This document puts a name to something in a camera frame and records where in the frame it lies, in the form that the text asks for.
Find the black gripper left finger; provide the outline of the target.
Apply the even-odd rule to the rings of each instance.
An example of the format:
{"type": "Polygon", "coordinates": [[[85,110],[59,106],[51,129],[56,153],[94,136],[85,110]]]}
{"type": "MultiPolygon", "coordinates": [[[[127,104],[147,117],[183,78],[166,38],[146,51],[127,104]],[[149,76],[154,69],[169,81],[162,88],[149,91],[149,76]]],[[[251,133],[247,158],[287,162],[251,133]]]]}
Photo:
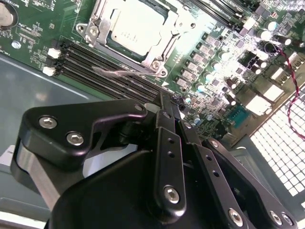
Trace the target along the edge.
{"type": "Polygon", "coordinates": [[[52,212],[66,190],[131,153],[153,154],[149,211],[186,211],[181,138],[170,95],[150,104],[133,99],[35,107],[21,120],[11,171],[52,212]]]}

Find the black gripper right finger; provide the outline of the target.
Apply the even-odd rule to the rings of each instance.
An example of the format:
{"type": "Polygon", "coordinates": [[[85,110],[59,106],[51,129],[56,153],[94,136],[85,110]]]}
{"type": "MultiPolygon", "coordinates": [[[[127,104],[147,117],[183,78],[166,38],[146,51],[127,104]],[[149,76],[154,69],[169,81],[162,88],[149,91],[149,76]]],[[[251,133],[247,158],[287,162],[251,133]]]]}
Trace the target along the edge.
{"type": "Polygon", "coordinates": [[[293,215],[217,140],[201,141],[181,119],[182,98],[170,97],[183,146],[208,189],[216,229],[295,229],[293,215]]]}

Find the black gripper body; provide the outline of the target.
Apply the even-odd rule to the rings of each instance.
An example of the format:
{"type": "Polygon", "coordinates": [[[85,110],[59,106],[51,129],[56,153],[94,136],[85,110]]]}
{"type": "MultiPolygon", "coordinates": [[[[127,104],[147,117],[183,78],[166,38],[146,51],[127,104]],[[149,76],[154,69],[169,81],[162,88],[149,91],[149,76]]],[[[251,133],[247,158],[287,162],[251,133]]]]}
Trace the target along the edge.
{"type": "Polygon", "coordinates": [[[149,211],[153,154],[131,153],[75,184],[60,197],[50,229],[226,229],[203,177],[184,166],[186,212],[172,224],[149,211]]]}

